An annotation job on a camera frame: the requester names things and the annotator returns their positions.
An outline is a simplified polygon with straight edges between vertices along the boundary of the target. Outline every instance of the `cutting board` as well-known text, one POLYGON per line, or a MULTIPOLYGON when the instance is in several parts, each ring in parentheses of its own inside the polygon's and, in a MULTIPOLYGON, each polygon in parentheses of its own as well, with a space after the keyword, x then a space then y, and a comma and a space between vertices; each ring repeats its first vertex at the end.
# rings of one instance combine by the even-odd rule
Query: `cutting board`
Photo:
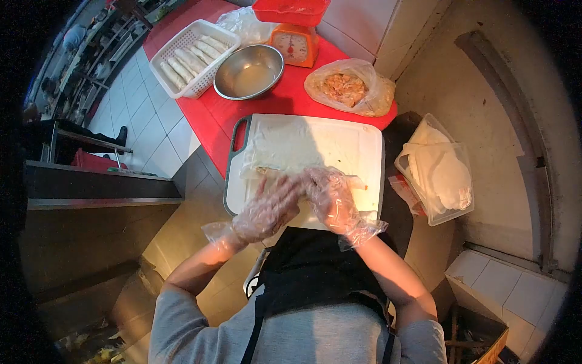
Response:
MULTIPOLYGON (((377 220, 384 191, 384 139, 378 128, 371 125, 311 116, 252 114, 235 125, 226 169, 226 211, 235 216, 253 198, 259 179, 244 179, 240 171, 244 152, 251 148, 255 136, 262 138, 267 152, 281 167, 291 163, 335 167, 345 174, 357 175, 367 188, 352 190, 356 207, 370 220, 377 220), (246 122, 244 143, 234 151, 237 132, 246 122)), ((305 202, 299 204, 300 214, 288 225, 309 229, 326 229, 305 202)))

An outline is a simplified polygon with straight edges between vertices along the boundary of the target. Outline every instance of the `gloved hand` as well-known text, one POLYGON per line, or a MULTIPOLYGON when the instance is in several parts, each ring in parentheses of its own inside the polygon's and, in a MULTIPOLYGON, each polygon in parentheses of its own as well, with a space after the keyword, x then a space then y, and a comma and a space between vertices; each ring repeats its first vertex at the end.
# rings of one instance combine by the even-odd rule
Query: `gloved hand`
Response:
POLYGON ((275 235, 299 214, 297 201, 305 194, 302 176, 284 175, 268 191, 265 191, 266 184, 267 178, 263 178, 255 196, 232 223, 213 222, 202 227, 212 244, 236 253, 249 243, 275 235))
POLYGON ((362 219, 346 176, 337 169, 306 168, 303 178, 311 209, 330 231, 342 236, 342 250, 363 244, 388 226, 382 221, 362 219))

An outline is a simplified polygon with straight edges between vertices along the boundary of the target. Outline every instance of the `orange kitchen scale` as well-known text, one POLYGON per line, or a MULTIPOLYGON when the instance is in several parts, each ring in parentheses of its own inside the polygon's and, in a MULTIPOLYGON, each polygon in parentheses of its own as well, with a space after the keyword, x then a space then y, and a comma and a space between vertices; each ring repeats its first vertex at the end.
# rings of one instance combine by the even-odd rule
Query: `orange kitchen scale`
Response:
POLYGON ((271 33, 269 45, 283 55, 285 64, 311 68, 320 49, 315 26, 331 0, 257 0, 253 10, 262 22, 281 23, 271 33))

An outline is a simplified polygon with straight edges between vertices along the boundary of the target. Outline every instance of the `cutting board handle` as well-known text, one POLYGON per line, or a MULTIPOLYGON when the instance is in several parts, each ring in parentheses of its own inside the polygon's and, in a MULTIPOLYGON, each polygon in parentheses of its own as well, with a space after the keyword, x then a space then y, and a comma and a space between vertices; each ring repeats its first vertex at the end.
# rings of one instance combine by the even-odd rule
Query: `cutting board handle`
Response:
POLYGON ((232 157, 239 154, 241 151, 243 151, 247 147, 247 144, 249 142, 249 131, 251 129, 252 118, 253 118, 252 115, 247 115, 247 116, 240 118, 240 120, 238 120, 236 122, 235 127, 232 130, 232 139, 230 140, 230 150, 229 150, 229 156, 228 156, 229 160, 232 159, 232 157), (239 127, 243 122, 247 123, 246 128, 244 130, 244 142, 243 142, 243 145, 238 150, 235 151, 236 135, 238 134, 239 127))

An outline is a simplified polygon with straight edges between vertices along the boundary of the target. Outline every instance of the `red countertop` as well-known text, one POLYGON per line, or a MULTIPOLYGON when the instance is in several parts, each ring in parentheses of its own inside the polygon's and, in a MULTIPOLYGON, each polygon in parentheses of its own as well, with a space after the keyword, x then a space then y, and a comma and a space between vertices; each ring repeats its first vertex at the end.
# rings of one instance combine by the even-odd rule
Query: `red countertop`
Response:
MULTIPOLYGON (((237 9, 238 6, 223 0, 191 0, 166 16, 150 32, 144 42, 144 50, 151 59, 174 35, 190 23, 205 19, 215 23, 218 17, 237 9)), ((333 44, 320 38, 320 51, 313 68, 285 66, 279 83, 262 97, 231 101, 219 96, 213 87, 194 100, 182 97, 176 100, 188 123, 194 130, 204 150, 221 173, 226 176, 230 141, 235 123, 250 114, 288 114, 316 116, 369 124, 385 129, 397 113, 393 102, 388 114, 379 118, 367 118, 335 110, 311 99, 303 89, 303 82, 313 70, 338 59, 349 58, 333 44)))

